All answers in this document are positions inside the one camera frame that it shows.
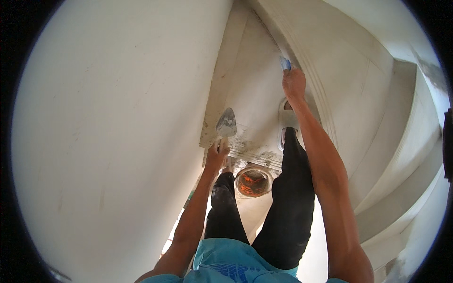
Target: mason trowel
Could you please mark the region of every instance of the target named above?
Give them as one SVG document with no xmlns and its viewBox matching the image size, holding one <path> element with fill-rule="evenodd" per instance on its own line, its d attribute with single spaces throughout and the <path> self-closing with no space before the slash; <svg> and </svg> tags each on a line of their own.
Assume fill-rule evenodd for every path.
<svg viewBox="0 0 453 283">
<path fill-rule="evenodd" d="M 228 137 L 236 135 L 236 118 L 233 109 L 226 108 L 216 125 L 216 132 L 222 138 L 219 144 L 219 151 L 228 147 Z"/>
</svg>

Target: light blue t-shirt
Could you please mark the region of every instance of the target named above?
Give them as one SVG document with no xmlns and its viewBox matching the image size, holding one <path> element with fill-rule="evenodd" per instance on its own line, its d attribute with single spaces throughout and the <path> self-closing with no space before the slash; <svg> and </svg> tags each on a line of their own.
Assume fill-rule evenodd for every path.
<svg viewBox="0 0 453 283">
<path fill-rule="evenodd" d="M 241 241 L 210 238 L 198 243 L 193 270 L 184 278 L 161 274 L 140 283 L 299 283 L 297 267 L 278 269 L 265 261 L 254 248 Z M 345 283 L 329 279 L 328 283 Z"/>
</svg>

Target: trowel handle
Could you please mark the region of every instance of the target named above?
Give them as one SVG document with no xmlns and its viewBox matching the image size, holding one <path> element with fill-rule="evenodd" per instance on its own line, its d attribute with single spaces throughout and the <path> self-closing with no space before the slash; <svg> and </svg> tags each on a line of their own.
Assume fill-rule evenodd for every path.
<svg viewBox="0 0 453 283">
<path fill-rule="evenodd" d="M 228 138 L 227 137 L 223 137 L 220 140 L 220 143 L 219 143 L 219 152 L 221 152 L 222 150 L 226 149 L 227 147 L 228 147 Z"/>
</svg>

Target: leg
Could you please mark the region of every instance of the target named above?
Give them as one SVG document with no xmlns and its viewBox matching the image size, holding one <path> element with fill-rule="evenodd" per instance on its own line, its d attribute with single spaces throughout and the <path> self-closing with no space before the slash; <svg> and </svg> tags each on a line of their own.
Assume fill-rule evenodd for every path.
<svg viewBox="0 0 453 283">
<path fill-rule="evenodd" d="M 211 195 L 212 209 L 206 220 L 204 238 L 229 238 L 249 245 L 234 197 L 233 173 L 220 174 Z"/>
<path fill-rule="evenodd" d="M 282 173 L 272 184 L 272 205 L 252 247 L 280 269 L 298 266 L 310 239 L 314 189 L 308 157 L 293 128 L 286 128 Z"/>
</svg>

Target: person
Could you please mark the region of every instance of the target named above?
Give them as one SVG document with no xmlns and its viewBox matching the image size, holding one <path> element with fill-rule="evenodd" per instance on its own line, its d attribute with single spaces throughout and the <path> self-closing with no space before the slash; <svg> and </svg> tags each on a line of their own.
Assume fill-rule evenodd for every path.
<svg viewBox="0 0 453 283">
<path fill-rule="evenodd" d="M 229 149 L 218 152 L 217 141 L 208 150 L 205 169 L 170 248 L 136 283 L 299 282 L 295 273 L 310 238 L 315 194 L 326 232 L 328 282 L 374 282 L 349 202 L 346 169 L 308 108 L 304 73 L 284 70 L 282 86 L 286 96 L 280 106 L 278 137 L 283 147 L 282 173 L 272 184 L 273 202 L 252 245 L 241 223 L 234 177 L 228 170 L 213 186 L 212 209 L 200 240 L 209 191 L 229 153 Z M 296 138 L 297 122 L 305 150 Z M 187 272 L 193 256 L 193 269 Z"/>
</svg>

